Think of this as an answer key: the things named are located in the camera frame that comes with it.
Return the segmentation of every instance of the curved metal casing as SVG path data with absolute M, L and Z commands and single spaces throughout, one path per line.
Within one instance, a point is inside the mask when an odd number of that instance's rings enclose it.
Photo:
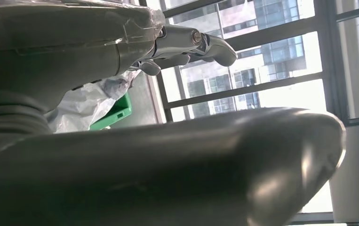
M 333 175 L 345 134 L 330 114 L 264 108 L 14 135 L 0 149 L 0 225 L 280 226 Z

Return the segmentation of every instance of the white wall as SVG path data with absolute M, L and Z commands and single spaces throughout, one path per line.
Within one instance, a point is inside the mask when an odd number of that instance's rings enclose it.
M 359 126 L 347 128 L 344 161 L 330 180 L 337 223 L 359 222 Z

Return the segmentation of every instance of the robotic arm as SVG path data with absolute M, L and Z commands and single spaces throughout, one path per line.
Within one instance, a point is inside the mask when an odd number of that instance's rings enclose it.
M 237 59 L 232 47 L 219 37 L 194 28 L 167 25 L 162 28 L 147 58 L 136 62 L 131 69 L 139 68 L 146 74 L 156 75 L 161 68 L 187 64 L 190 56 L 216 61 L 222 66 L 230 66 Z
M 162 26 L 158 12 L 148 8 L 50 2 L 0 5 L 1 105 L 47 113 L 67 91 L 128 69 L 156 75 L 161 67 L 188 63 L 189 56 L 224 66 L 237 58 L 224 40 L 194 28 Z
M 75 87 L 190 56 L 236 60 L 224 40 L 155 18 L 99 0 L 0 0 L 0 225 L 280 226 L 333 175 L 344 127 L 304 109 L 51 134 L 43 115 Z

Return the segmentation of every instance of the bolt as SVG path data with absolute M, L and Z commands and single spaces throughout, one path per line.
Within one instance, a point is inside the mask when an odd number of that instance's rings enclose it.
M 164 36 L 164 32 L 163 32 L 163 30 L 161 30 L 160 33 L 159 33 L 159 35 L 157 36 L 157 38 L 161 38 L 161 37 L 163 37 L 163 36 Z
M 192 41 L 194 44 L 199 44 L 201 42 L 201 34 L 200 32 L 193 32 Z

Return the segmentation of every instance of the green plastic crate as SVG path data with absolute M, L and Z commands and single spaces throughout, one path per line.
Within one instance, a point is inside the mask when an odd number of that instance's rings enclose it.
M 131 99 L 129 99 L 129 95 L 126 93 L 114 104 L 111 110 L 103 118 L 90 126 L 90 130 L 104 129 L 131 114 Z

